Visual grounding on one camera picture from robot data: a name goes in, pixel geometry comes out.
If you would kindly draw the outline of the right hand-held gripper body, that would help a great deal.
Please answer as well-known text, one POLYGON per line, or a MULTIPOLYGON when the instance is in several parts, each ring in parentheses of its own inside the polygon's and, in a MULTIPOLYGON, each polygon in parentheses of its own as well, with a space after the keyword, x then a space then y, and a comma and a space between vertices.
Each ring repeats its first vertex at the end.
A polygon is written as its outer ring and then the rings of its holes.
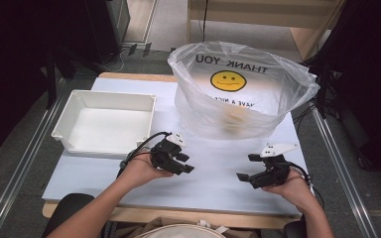
POLYGON ((258 154, 263 158, 265 171, 252 175, 254 179, 249 183, 254 188, 283 184, 290 172, 290 163, 285 159, 284 154, 297 147, 297 144, 267 144, 258 154))

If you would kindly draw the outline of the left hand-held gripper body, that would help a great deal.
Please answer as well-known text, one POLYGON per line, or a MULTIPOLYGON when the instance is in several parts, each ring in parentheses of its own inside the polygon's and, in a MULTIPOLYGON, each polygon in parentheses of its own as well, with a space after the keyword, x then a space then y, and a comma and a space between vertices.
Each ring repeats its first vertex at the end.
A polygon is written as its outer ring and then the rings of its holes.
POLYGON ((185 145, 186 143, 179 133, 166 136, 151 149, 153 167, 172 173, 172 165, 180 164, 176 156, 182 152, 185 145))

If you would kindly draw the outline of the white plastic tray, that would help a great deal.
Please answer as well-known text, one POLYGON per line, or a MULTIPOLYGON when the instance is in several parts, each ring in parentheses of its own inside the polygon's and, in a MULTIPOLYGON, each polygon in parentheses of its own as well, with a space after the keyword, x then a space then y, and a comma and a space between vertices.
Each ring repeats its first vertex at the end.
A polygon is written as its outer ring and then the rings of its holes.
POLYGON ((150 137, 156 96, 74 90, 52 132, 73 154, 124 157, 150 137))

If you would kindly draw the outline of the clear plastic bag smiley print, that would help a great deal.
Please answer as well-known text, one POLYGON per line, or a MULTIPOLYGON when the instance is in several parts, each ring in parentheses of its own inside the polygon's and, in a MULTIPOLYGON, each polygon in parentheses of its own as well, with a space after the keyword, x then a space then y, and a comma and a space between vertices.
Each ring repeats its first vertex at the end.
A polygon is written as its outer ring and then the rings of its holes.
POLYGON ((307 67, 243 45, 185 45, 170 54, 168 64, 178 81, 175 104, 181 125, 204 138, 268 137, 319 90, 307 67), (244 112, 245 122, 223 127, 223 111, 233 109, 244 112))

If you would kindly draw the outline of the person's left hand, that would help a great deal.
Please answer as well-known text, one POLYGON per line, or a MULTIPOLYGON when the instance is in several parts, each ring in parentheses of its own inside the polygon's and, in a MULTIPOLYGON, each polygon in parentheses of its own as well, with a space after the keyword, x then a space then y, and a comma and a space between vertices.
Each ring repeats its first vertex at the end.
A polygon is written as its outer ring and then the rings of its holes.
POLYGON ((129 162, 119 179, 126 187, 132 189, 153 179, 170 178, 172 176, 173 174, 170 172, 154 168, 149 154, 140 154, 129 162))

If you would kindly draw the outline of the person's right hand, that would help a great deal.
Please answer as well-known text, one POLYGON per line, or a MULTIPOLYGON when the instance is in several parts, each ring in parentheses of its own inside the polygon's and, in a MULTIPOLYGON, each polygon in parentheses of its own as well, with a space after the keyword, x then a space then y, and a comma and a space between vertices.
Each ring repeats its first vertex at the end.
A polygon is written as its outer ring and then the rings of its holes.
POLYGON ((290 170, 283 184, 264 186, 263 190, 281 195, 300 212, 306 212, 310 203, 316 201, 302 176, 294 170, 290 170))

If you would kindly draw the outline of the wooden table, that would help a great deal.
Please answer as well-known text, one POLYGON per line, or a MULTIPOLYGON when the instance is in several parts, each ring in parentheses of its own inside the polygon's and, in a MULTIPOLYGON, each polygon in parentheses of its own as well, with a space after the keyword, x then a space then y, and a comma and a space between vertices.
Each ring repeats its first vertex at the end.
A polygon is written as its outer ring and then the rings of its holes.
MULTIPOLYGON (((148 223, 158 217, 238 228, 281 229, 300 219, 300 212, 283 197, 253 188, 236 173, 255 174, 263 166, 250 162, 267 144, 299 143, 291 116, 269 138, 215 141, 185 135, 185 152, 193 171, 155 179, 130 191, 114 208, 113 221, 148 223)), ((51 216, 70 193, 100 195, 119 170, 119 157, 63 152, 45 189, 43 213, 51 216)))

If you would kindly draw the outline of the person's beige clothing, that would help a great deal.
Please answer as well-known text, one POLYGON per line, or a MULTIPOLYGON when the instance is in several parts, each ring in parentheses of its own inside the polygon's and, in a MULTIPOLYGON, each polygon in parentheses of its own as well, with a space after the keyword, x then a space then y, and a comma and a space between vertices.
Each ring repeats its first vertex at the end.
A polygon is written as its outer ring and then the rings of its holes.
POLYGON ((148 223, 121 223, 113 238, 261 238, 256 230, 230 228, 205 220, 158 217, 148 223))

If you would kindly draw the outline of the black tripod stand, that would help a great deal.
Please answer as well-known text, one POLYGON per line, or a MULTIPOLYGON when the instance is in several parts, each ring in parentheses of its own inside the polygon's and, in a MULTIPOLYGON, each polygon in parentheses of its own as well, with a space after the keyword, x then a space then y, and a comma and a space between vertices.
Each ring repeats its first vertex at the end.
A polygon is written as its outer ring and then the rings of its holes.
POLYGON ((325 101, 327 84, 330 78, 330 69, 327 62, 320 62, 318 60, 310 59, 306 62, 309 67, 310 72, 317 76, 317 84, 319 85, 319 90, 316 96, 316 108, 322 119, 325 119, 325 101))

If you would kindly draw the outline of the wooden shelf unit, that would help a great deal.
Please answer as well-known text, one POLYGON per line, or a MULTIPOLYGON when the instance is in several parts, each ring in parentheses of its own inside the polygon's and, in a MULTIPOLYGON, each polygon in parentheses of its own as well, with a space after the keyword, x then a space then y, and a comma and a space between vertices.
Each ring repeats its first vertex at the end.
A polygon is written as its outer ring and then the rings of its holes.
POLYGON ((289 27, 303 60, 313 56, 346 0, 187 0, 191 20, 289 27))

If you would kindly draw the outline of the black metal stand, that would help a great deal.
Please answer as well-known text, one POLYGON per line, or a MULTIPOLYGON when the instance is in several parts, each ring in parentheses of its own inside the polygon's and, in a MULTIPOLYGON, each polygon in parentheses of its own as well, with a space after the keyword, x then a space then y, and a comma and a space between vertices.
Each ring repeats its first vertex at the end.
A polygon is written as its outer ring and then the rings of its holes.
POLYGON ((48 104, 47 108, 50 109, 57 99, 57 85, 56 85, 56 62, 54 60, 53 50, 47 52, 47 82, 48 82, 48 104))

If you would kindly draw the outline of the dark curtain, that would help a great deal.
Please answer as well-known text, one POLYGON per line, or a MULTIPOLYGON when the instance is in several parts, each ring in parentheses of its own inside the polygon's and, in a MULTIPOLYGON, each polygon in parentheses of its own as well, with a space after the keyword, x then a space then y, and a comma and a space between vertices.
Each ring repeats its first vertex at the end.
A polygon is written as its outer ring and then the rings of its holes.
POLYGON ((74 69, 57 48, 69 0, 0 0, 0 147, 45 92, 42 68, 52 60, 64 76, 74 69))
POLYGON ((342 124, 360 166, 381 172, 381 0, 346 0, 328 42, 342 124))

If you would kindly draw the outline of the black cabinet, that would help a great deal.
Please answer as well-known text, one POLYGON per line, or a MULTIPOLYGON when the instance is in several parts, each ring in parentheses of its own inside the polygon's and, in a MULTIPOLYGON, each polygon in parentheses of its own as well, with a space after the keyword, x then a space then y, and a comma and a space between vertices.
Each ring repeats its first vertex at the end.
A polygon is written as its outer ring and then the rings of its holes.
POLYGON ((95 59, 106 63, 118 55, 130 23, 127 0, 84 0, 95 59))

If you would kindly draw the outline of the aluminium floor rail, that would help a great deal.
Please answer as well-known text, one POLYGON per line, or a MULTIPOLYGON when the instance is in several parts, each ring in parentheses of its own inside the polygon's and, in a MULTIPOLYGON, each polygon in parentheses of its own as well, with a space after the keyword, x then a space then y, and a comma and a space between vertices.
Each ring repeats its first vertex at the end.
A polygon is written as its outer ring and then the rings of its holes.
POLYGON ((67 81, 65 78, 62 78, 57 83, 57 92, 59 92, 60 95, 57 96, 56 102, 45 111, 27 149, 9 179, 4 191, 0 195, 0 229, 61 106, 62 98, 66 91, 66 85, 67 81))
POLYGON ((322 118, 317 109, 313 110, 313 115, 363 238, 379 238, 369 212, 336 145, 327 120, 322 118))

